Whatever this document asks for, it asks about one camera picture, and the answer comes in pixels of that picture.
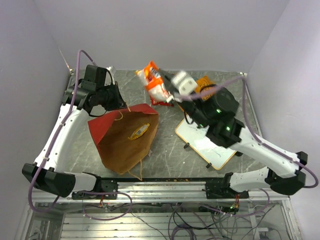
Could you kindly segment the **yellow snack bag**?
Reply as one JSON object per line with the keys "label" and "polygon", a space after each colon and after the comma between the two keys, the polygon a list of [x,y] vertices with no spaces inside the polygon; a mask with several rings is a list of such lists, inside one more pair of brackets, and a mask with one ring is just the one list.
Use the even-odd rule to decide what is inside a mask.
{"label": "yellow snack bag", "polygon": [[145,132],[148,130],[148,128],[150,127],[149,123],[145,123],[142,126],[138,127],[129,137],[128,139],[133,141],[136,140],[138,138],[140,138],[141,136],[143,136],[145,134]]}

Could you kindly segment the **small whiteboard yellow frame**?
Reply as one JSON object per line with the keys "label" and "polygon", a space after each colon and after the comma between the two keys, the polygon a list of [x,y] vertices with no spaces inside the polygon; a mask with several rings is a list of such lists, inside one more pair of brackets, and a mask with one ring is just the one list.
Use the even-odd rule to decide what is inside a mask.
{"label": "small whiteboard yellow frame", "polygon": [[209,167],[220,170],[235,155],[236,151],[215,145],[206,137],[209,127],[197,128],[196,123],[187,124],[183,119],[176,127],[175,133],[197,152]]}

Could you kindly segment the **red noodle snack bag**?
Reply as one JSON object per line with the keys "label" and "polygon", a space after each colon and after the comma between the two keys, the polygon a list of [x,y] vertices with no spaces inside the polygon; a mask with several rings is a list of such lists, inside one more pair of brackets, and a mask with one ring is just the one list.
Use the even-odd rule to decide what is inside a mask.
{"label": "red noodle snack bag", "polygon": [[153,106],[167,106],[167,107],[173,107],[174,105],[172,103],[164,102],[164,101],[158,101],[154,99],[152,96],[149,97],[150,102]]}

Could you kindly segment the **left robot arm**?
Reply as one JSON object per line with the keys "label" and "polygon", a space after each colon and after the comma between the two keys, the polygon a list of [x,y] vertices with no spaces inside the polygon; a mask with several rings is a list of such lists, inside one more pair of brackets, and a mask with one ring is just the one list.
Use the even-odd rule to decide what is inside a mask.
{"label": "left robot arm", "polygon": [[26,163],[22,174],[34,187],[65,198],[73,192],[84,191],[96,199],[102,193],[100,179],[93,173],[67,172],[66,158],[79,127],[91,117],[95,106],[107,112],[125,109],[115,68],[87,65],[84,77],[71,84],[62,97],[56,124],[34,163]]}

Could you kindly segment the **aluminium rail frame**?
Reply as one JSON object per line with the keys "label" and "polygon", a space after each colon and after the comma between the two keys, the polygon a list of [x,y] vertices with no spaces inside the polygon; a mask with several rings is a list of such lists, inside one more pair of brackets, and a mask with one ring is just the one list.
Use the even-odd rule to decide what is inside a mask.
{"label": "aluminium rail frame", "polygon": [[251,190],[222,198],[195,179],[107,182],[112,195],[34,192],[23,240],[300,240],[288,196]]}

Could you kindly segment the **red paper bag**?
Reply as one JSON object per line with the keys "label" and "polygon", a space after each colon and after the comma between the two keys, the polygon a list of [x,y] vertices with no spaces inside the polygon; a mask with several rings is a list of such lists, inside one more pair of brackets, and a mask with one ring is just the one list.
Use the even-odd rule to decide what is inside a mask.
{"label": "red paper bag", "polygon": [[[143,136],[136,140],[128,137],[143,124],[150,124]],[[159,113],[146,103],[113,110],[88,121],[92,140],[105,168],[142,181],[142,172],[131,172],[149,154],[159,125]]]}

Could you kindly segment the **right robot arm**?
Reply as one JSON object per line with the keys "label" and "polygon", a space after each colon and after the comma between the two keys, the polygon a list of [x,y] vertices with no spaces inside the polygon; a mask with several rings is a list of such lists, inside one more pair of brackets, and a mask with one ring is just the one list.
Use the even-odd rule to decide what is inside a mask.
{"label": "right robot arm", "polygon": [[234,80],[204,87],[196,93],[197,83],[187,72],[172,74],[163,69],[158,72],[165,89],[197,127],[208,128],[205,136],[212,143],[264,165],[255,171],[226,173],[218,181],[216,194],[231,198],[248,190],[271,189],[292,196],[305,188],[306,174],[302,168],[308,162],[308,155],[303,151],[286,151],[256,135],[248,122],[236,119],[239,102],[226,88]]}

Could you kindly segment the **orange chips bag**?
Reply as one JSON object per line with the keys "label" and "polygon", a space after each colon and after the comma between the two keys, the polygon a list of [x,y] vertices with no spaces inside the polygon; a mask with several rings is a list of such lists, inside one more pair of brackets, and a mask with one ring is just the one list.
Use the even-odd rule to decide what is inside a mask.
{"label": "orange chips bag", "polygon": [[197,83],[197,87],[194,90],[196,94],[212,89],[216,85],[216,83],[213,80],[210,80],[210,78],[207,75],[196,80],[196,83]]}

